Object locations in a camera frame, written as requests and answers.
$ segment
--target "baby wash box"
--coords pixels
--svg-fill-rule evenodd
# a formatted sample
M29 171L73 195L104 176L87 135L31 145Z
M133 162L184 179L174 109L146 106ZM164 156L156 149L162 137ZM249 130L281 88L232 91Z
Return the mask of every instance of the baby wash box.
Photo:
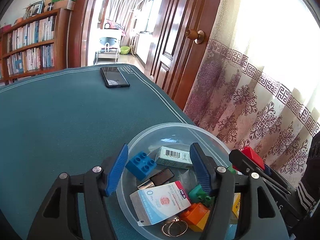
M139 226L154 225L191 206L180 181L138 190L130 198Z

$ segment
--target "door knob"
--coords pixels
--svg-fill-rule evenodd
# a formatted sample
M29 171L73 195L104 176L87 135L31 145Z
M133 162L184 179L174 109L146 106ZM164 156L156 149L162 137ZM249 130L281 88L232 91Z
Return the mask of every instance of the door knob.
M203 31L195 31L187 29L185 32L185 36L190 39L194 40L196 44L201 44L204 41L204 32Z

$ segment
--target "blue tablecloth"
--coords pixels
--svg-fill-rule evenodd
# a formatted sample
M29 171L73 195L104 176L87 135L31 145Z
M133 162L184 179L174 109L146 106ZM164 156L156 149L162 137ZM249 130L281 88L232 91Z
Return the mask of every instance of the blue tablecloth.
M0 209L22 239L61 172L88 171L150 126L193 123L135 66L106 66L119 67L131 86L106 88L100 65L0 88ZM83 236L90 239L81 195ZM126 220L115 193L106 203L119 240L145 239Z

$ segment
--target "orange lego brick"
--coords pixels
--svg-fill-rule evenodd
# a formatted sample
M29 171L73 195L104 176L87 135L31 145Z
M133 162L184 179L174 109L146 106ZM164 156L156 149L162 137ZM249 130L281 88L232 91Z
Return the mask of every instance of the orange lego brick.
M201 220L196 226L190 225L188 227L195 232L203 232L203 229L205 227L205 224L207 223L209 214L210 214L210 210L207 211L207 213L203 216L203 218L201 218Z
M207 209L201 203L193 203L179 217L181 218L181 220L187 222L188 226L196 226L204 217L204 215L208 212L208 210L209 209Z

